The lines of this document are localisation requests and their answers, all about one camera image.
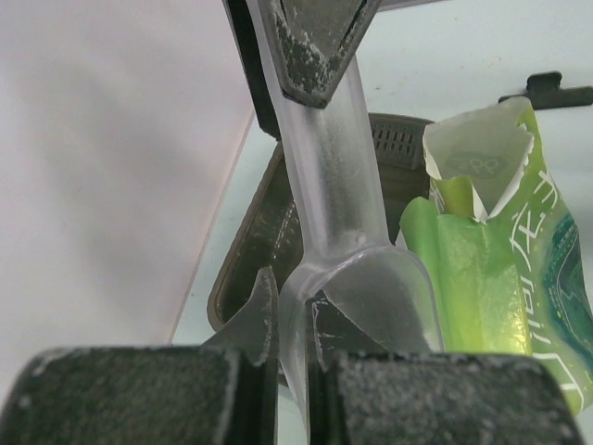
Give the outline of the green litter bag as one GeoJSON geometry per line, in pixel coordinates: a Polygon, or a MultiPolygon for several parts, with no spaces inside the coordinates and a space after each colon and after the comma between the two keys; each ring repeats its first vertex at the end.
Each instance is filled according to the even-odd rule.
{"type": "Polygon", "coordinates": [[[592,403],[592,310],[579,230],[546,164],[530,101],[430,124],[429,195],[400,233],[427,269],[448,352],[533,357],[571,410],[592,403]]]}

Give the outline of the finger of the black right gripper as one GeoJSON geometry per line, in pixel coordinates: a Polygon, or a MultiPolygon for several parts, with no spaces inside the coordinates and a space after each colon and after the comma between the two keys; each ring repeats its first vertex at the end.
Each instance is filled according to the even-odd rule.
{"type": "Polygon", "coordinates": [[[259,128],[279,141],[281,133],[265,81],[256,32],[247,2],[224,0],[224,7],[239,51],[259,128]]]}
{"type": "Polygon", "coordinates": [[[379,6],[370,0],[270,1],[271,56],[284,96],[326,108],[379,6]]]}

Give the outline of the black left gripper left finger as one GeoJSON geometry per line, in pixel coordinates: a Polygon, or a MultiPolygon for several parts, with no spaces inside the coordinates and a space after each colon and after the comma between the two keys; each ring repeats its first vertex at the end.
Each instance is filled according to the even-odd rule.
{"type": "Polygon", "coordinates": [[[46,350],[1,412],[5,444],[273,444],[278,292],[259,270],[246,304],[200,345],[46,350]]]}

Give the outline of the black bag clip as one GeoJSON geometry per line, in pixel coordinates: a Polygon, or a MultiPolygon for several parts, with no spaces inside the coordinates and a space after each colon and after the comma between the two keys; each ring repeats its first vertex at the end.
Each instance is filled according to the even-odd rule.
{"type": "Polygon", "coordinates": [[[526,87],[520,94],[504,95],[501,103],[512,97],[525,97],[530,100],[534,110],[589,107],[593,103],[591,85],[561,88],[562,74],[548,71],[530,75],[526,87]]]}

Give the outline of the clear plastic scoop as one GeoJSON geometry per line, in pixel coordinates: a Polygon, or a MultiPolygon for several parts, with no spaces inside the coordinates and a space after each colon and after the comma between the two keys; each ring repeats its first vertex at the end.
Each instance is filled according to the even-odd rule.
{"type": "Polygon", "coordinates": [[[439,351],[443,341],[428,272],[389,239],[356,57],[326,108],[287,98],[271,56],[269,2],[247,6],[303,239],[280,294],[280,359],[308,433],[306,304],[319,292],[387,351],[439,351]]]}

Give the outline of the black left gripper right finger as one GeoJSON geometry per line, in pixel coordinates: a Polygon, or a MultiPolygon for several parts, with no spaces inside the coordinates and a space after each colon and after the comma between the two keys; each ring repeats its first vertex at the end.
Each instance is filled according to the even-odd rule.
{"type": "Polygon", "coordinates": [[[520,355],[395,353],[319,292],[306,304],[311,444],[582,444],[551,373],[520,355]]]}

